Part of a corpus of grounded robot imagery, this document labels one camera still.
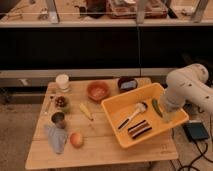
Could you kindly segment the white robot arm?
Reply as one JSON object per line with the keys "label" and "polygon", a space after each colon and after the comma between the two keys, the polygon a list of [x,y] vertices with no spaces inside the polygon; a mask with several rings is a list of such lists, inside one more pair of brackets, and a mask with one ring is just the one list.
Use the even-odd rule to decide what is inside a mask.
{"label": "white robot arm", "polygon": [[166,77],[167,88],[159,102],[163,119],[171,121],[186,101],[213,114],[213,88],[206,85],[208,78],[208,70],[198,63],[171,71]]}

